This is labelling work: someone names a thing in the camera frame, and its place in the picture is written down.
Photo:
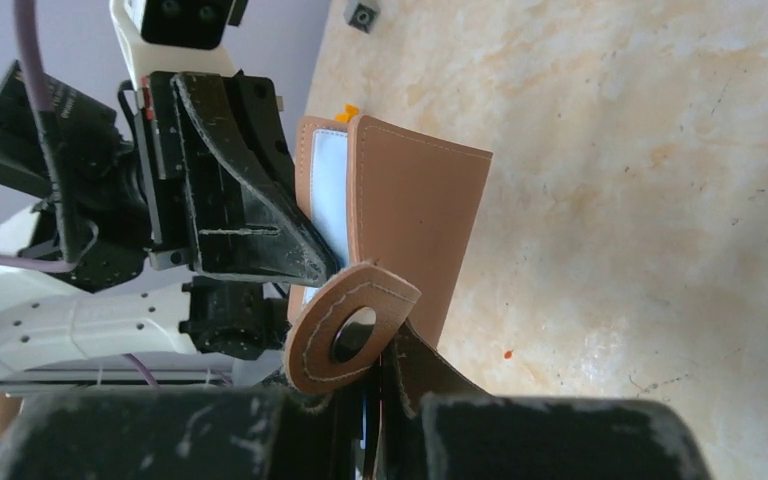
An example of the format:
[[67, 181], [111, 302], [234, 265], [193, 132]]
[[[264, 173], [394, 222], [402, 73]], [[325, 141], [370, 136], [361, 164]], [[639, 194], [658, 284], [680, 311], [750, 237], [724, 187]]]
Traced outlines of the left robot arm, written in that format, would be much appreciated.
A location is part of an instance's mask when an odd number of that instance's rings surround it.
[[263, 288], [321, 286], [337, 260], [295, 199], [273, 82], [154, 72], [116, 111], [57, 80], [86, 240], [62, 263], [46, 161], [22, 71], [0, 82], [0, 185], [34, 203], [0, 225], [0, 389], [85, 386], [60, 363], [138, 353], [255, 360], [280, 350], [288, 301]]

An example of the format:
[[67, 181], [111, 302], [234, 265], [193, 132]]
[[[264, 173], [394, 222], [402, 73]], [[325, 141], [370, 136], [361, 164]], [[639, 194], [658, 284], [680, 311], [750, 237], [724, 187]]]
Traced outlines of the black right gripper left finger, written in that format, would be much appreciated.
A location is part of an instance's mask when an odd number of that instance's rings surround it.
[[296, 390], [282, 372], [271, 385], [287, 395], [271, 464], [273, 479], [354, 479], [358, 400], [350, 390], [318, 395]]

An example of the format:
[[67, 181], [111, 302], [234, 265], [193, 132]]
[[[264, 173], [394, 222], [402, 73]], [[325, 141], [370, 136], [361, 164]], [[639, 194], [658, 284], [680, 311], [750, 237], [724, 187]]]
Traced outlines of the brown leather card holder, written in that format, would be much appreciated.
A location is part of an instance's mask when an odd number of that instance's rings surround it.
[[369, 115], [300, 121], [296, 201], [338, 270], [291, 289], [283, 367], [293, 387], [323, 394], [356, 381], [401, 329], [438, 345], [491, 160]]

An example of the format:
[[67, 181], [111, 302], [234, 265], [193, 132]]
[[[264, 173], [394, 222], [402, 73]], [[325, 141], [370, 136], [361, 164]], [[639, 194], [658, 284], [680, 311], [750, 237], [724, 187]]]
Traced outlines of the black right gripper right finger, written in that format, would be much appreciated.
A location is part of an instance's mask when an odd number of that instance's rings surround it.
[[380, 479], [437, 479], [448, 463], [437, 400], [481, 398], [467, 379], [405, 322], [383, 352]]

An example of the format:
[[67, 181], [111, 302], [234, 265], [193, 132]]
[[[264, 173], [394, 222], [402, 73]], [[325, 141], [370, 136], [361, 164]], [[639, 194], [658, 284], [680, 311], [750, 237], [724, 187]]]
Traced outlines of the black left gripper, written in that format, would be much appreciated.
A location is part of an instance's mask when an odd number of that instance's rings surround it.
[[156, 72], [135, 89], [140, 193], [158, 271], [318, 287], [337, 260], [296, 203], [273, 83]]

